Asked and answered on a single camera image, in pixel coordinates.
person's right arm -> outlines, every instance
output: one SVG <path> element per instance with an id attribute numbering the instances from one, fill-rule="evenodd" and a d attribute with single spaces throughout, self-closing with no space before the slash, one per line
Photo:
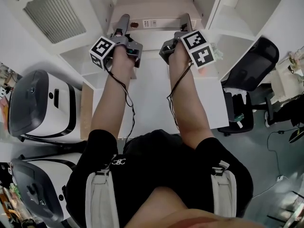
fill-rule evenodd
<path id="1" fill-rule="evenodd" d="M 171 89 L 187 69 L 190 58 L 181 42 L 169 57 Z M 173 94 L 173 108 L 183 142 L 196 149 L 204 139 L 213 137 L 203 105 L 200 102 L 191 70 L 179 82 Z"/>

office chair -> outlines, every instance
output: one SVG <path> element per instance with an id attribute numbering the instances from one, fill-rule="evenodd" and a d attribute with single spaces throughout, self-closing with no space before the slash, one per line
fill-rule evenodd
<path id="1" fill-rule="evenodd" d="M 246 91 L 254 91 L 264 77 L 270 73 L 279 61 L 279 50 L 270 40 L 260 38 L 254 46 L 244 55 L 244 57 L 230 71 L 229 77 L 222 82 L 223 88 L 236 88 Z M 270 119 L 272 118 L 271 103 L 265 98 L 265 105 L 252 106 L 249 93 L 246 96 L 244 104 L 241 95 L 232 97 L 231 93 L 224 93 L 229 126 L 218 128 L 218 131 L 228 136 L 232 133 L 244 133 L 251 131 L 254 126 L 253 109 L 269 111 Z M 242 128 L 234 121 L 234 118 L 244 114 L 241 120 Z"/>

gray floor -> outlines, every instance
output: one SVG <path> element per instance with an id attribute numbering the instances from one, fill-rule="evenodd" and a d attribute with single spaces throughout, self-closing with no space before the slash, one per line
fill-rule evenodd
<path id="1" fill-rule="evenodd" d="M 274 185 L 278 176 L 275 153 L 269 152 L 266 146 L 269 134 L 273 131 L 292 129 L 293 126 L 290 122 L 284 122 L 266 128 L 263 111 L 257 111 L 254 117 L 255 127 L 248 133 L 229 137 L 224 137 L 217 130 L 213 133 L 248 168 L 253 179 L 255 196 Z M 269 219 L 267 215 L 281 219 L 287 219 L 290 216 L 290 213 L 284 210 L 293 208 L 297 196 L 291 193 L 292 190 L 304 194 L 301 190 L 304 171 L 304 138 L 289 144 L 288 140 L 292 132 L 282 135 L 274 133 L 269 138 L 269 148 L 278 152 L 281 174 L 288 179 L 284 178 L 269 191 L 254 198 L 245 214 L 245 218 L 267 227 L 275 228 L 282 224 Z M 118 144 L 121 152 L 123 145 L 122 141 Z"/>

mesh chair backrest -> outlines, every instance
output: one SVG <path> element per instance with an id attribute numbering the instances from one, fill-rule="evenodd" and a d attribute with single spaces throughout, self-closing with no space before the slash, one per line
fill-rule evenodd
<path id="1" fill-rule="evenodd" d="M 279 50 L 270 40 L 260 38 L 233 67 L 225 88 L 253 91 L 279 61 Z"/>

white embroidered logo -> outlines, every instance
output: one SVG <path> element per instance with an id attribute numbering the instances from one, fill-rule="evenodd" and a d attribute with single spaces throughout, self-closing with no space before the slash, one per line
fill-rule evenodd
<path id="1" fill-rule="evenodd" d="M 112 162 L 112 165 L 124 165 L 125 164 L 125 159 L 119 159 L 119 160 L 114 160 Z"/>

